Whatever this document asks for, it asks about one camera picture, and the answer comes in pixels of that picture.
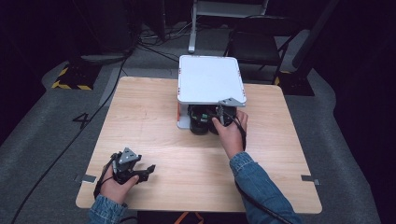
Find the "black handheld controller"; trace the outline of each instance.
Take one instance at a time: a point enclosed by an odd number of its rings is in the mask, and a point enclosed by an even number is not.
[[[218,105],[216,106],[217,118],[220,123],[227,127],[233,120],[236,118],[236,107],[235,106],[227,106],[227,105]]]
[[[139,175],[137,184],[148,181],[149,174],[154,172],[155,165],[151,165],[146,170],[134,171],[134,166],[142,159],[142,155],[136,155],[131,149],[126,147],[123,152],[119,152],[113,161],[113,178],[119,184],[125,184],[132,176]]]

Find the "gray floor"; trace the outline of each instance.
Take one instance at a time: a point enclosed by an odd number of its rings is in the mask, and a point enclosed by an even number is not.
[[[221,56],[226,45],[225,29],[198,33],[197,55]],[[290,46],[282,70],[290,65],[307,31]],[[188,54],[189,37],[182,36],[156,50],[176,56]],[[120,63],[104,66],[93,91],[52,89],[50,86],[64,67],[59,64],[43,76],[47,92],[25,116],[7,141],[0,147],[0,223],[10,223],[19,205],[60,155],[79,130],[72,119],[99,108],[110,92]],[[124,65],[124,76],[177,78],[178,63],[163,56],[137,49]],[[241,65],[244,78],[268,78]],[[305,223],[380,223],[370,186],[354,161],[333,118],[335,96],[331,87],[315,72],[308,76],[315,97],[285,96],[297,134],[303,146],[311,174],[318,179],[318,195],[323,210],[317,215],[302,214]],[[29,198],[17,223],[86,223],[88,209],[76,207],[79,183],[76,175],[84,174],[106,117],[105,106],[76,141],[55,163]]]

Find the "metal bracket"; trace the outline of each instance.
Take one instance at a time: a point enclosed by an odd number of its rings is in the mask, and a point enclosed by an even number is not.
[[[136,161],[138,159],[139,159],[139,157],[134,152],[132,152],[131,149],[126,147],[121,154],[119,164],[124,164],[124,163],[130,162],[130,161]]]
[[[321,185],[318,179],[314,179],[311,175],[301,175],[301,180],[312,181],[315,185]]]
[[[246,106],[245,104],[235,100],[233,97],[224,99],[224,100],[220,100],[219,105],[237,106],[237,107],[245,107]]]
[[[82,182],[94,184],[96,181],[96,176],[93,175],[76,175],[74,181],[81,184]]]

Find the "black strap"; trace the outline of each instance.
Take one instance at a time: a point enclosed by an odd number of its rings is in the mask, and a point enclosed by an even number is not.
[[[246,148],[247,148],[247,132],[242,127],[241,120],[239,120],[239,118],[237,116],[233,117],[233,116],[231,116],[230,114],[228,114],[226,112],[224,112],[224,115],[226,115],[230,119],[232,119],[233,122],[236,124],[236,127],[238,127],[238,130],[241,133],[241,137],[242,137],[242,148],[245,151]]]
[[[103,181],[103,178],[105,177],[105,173],[107,172],[108,167],[111,165],[111,163],[117,158],[117,154],[113,154],[111,155],[111,159],[110,161],[104,166],[102,174],[98,180],[98,182],[96,183],[96,187],[95,190],[93,191],[93,198],[96,200],[96,197],[99,195],[100,193],[100,189],[102,188],[103,183],[105,183],[105,181]]]

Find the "finger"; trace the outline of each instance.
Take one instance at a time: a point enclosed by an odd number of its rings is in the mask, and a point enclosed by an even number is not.
[[[139,180],[139,175],[134,175],[127,182],[125,182],[123,186],[125,186],[125,188],[127,189],[130,189],[137,183],[138,180]]]
[[[245,115],[246,115],[246,113],[243,111],[240,111],[240,110],[236,111],[236,117],[239,118],[240,120],[242,120]]]
[[[220,121],[217,118],[212,118],[213,125],[215,125],[216,130],[220,130],[224,126],[220,123]]]
[[[243,125],[246,126],[246,124],[248,123],[248,114],[244,113],[244,112],[242,112],[242,113],[243,113],[243,115],[242,115],[242,118],[241,118],[241,122],[242,122]]]

